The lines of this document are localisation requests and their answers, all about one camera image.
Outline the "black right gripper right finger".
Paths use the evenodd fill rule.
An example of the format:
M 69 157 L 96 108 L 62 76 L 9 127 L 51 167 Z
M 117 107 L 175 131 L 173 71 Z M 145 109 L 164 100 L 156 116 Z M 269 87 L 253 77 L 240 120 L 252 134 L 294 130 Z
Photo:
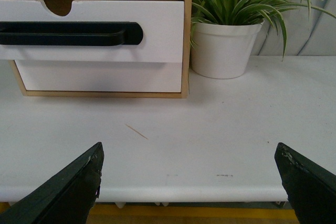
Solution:
M 300 223 L 335 223 L 335 174 L 278 143 L 275 162 Z

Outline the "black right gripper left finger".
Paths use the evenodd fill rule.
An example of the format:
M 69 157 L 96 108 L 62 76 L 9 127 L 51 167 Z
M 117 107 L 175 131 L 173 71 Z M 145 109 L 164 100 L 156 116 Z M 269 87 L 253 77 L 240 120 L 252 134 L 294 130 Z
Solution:
M 1 214 L 1 223 L 86 223 L 99 197 L 104 160 L 98 142 Z

